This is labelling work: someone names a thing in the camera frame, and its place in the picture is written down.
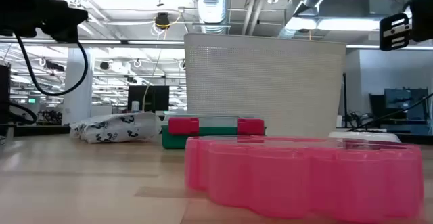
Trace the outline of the black table edge rail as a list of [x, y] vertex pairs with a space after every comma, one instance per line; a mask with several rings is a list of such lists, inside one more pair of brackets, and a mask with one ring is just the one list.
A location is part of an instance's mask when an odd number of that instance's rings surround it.
[[[17, 126], [14, 129], [14, 137], [59, 135], [69, 134], [69, 126], [47, 125], [47, 126]], [[415, 135], [408, 133], [395, 133], [402, 143], [433, 146], [433, 135]]]

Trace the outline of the black upright pole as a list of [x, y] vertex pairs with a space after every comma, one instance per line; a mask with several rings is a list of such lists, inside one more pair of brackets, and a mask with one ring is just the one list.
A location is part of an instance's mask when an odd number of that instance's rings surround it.
[[347, 110], [347, 92], [346, 92], [346, 73], [344, 72], [342, 75], [343, 80], [343, 106], [344, 106], [344, 127], [348, 126], [347, 117], [348, 117], [348, 110]]

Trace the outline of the white bag with black print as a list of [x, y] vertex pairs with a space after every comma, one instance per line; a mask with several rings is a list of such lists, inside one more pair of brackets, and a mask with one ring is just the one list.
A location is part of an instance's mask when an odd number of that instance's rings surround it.
[[70, 125], [69, 136], [87, 143], [121, 143], [157, 136], [162, 121], [153, 112], [94, 116]]

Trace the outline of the white packet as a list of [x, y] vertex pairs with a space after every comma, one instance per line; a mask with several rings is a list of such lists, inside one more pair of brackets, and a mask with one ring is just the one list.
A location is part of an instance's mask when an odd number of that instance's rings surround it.
[[400, 139], [392, 133], [383, 132], [355, 132], [355, 131], [333, 131], [328, 137], [340, 139], [362, 139], [366, 141], [387, 141], [401, 143]]

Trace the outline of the white perforated plastic basket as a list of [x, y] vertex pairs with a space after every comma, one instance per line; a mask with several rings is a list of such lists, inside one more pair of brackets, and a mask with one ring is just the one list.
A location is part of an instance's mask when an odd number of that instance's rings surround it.
[[259, 116], [269, 135], [336, 128], [346, 44], [190, 33], [184, 50], [188, 112]]

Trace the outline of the pink plastic pill organizer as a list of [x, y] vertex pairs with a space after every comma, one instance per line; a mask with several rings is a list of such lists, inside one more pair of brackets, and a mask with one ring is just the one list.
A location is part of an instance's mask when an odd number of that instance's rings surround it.
[[413, 219], [424, 202], [420, 148], [362, 139], [189, 138], [185, 183], [218, 204], [289, 219]]

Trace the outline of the silver ribbed ceiling duct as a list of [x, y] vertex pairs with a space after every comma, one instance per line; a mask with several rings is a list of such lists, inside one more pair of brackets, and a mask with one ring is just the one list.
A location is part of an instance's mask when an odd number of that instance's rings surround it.
[[197, 0], [202, 32], [218, 35], [227, 33], [229, 4], [230, 0]]

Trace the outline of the black ceiling-mounted device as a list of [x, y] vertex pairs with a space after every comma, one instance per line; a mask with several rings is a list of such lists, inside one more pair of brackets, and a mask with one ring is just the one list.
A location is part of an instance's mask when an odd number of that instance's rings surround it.
[[157, 14], [154, 20], [155, 27], [158, 30], [166, 30], [170, 27], [170, 20], [168, 19], [168, 13], [160, 12]]

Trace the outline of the white building column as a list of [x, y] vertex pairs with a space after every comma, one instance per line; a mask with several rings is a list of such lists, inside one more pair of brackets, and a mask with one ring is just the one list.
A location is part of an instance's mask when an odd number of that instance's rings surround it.
[[[85, 49], [89, 68], [84, 81], [72, 92], [66, 94], [63, 100], [62, 123], [70, 124], [91, 117], [92, 84], [94, 56], [90, 49]], [[79, 48], [69, 48], [66, 62], [65, 89], [71, 88], [82, 77], [84, 58]]]

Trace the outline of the blue machine cabinet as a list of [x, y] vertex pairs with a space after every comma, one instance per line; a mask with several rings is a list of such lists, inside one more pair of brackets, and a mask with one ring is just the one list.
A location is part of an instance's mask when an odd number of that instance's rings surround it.
[[[403, 108], [411, 107], [413, 104], [417, 103], [427, 95], [427, 89], [385, 89], [385, 113], [390, 114], [402, 110]], [[418, 104], [416, 107], [394, 114], [390, 118], [427, 121], [428, 103], [427, 101], [424, 101], [421, 104]]]

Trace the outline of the black computer monitor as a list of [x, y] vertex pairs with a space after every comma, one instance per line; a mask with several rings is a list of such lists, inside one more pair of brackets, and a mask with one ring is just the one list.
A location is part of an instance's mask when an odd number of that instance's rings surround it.
[[146, 112], [168, 111], [170, 87], [164, 85], [134, 85], [128, 88], [127, 110], [131, 102], [139, 101], [140, 108]]

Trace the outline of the black equipment post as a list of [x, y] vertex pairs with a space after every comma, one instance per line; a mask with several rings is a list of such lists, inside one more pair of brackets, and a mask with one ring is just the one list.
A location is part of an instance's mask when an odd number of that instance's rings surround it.
[[0, 136], [6, 136], [10, 122], [10, 67], [0, 65]]

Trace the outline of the green box with red latches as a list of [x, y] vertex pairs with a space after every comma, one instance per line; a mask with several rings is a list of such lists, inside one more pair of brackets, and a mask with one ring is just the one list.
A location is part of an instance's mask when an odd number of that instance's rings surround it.
[[266, 132], [265, 121], [257, 116], [170, 114], [161, 127], [165, 149], [184, 149], [189, 138], [226, 140]]

